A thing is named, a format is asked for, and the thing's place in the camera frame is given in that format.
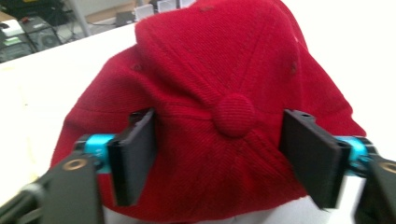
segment baseball cap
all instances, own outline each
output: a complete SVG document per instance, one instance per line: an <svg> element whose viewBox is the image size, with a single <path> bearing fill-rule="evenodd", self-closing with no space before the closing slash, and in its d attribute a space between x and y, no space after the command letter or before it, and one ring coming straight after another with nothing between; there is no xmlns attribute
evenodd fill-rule
<svg viewBox="0 0 396 224"><path fill-rule="evenodd" d="M278 0L198 0L135 26L64 121L52 165L86 133L119 133L153 107L158 154L136 205L108 208L153 222L222 219L306 195L278 150L284 109L334 135L365 135Z"/></svg>

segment white table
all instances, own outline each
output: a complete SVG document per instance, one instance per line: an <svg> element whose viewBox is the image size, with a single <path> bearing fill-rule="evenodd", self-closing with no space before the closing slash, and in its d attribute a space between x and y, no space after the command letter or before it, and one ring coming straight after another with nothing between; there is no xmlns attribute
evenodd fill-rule
<svg viewBox="0 0 396 224"><path fill-rule="evenodd" d="M284 2L300 23L310 52L352 104L354 119L380 154L396 161L393 1ZM134 26L128 25L0 63L0 203L44 174L66 113L104 62L134 42ZM238 223L353 223L350 214L360 186L359 178L349 178L340 209L332 213L318 211L305 198L267 213L241 216ZM230 218L215 223L236 222Z"/></svg>

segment red baseball cap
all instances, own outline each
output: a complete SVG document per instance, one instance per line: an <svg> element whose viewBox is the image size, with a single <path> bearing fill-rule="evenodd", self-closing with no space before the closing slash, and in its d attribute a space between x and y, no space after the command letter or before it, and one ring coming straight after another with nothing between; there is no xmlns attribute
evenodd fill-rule
<svg viewBox="0 0 396 224"><path fill-rule="evenodd" d="M365 135L309 54L279 0L198 0L135 26L64 121L52 165L86 133L119 133L131 112L156 111L157 159L137 205L104 205L154 222L222 219L304 197L278 150L284 109L334 135Z"/></svg>

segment cap button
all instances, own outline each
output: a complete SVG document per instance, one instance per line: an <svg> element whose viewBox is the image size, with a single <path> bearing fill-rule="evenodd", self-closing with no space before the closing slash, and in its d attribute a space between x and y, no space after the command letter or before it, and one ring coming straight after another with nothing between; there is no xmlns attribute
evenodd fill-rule
<svg viewBox="0 0 396 224"><path fill-rule="evenodd" d="M227 95L215 106L213 122L220 133L234 138L243 137L256 123L254 106L242 94Z"/></svg>

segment red fabric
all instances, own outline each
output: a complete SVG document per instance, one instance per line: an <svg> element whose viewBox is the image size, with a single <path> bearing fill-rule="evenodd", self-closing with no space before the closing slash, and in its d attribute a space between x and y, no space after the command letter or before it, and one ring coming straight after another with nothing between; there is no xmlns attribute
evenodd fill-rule
<svg viewBox="0 0 396 224"><path fill-rule="evenodd" d="M277 149L285 108L332 134L365 135L280 1L199 0L142 20L135 34L66 117L52 160L83 134L119 133L131 112L154 107L159 152L138 204L114 206L109 175L99 176L116 212L194 222L305 196Z"/></svg>

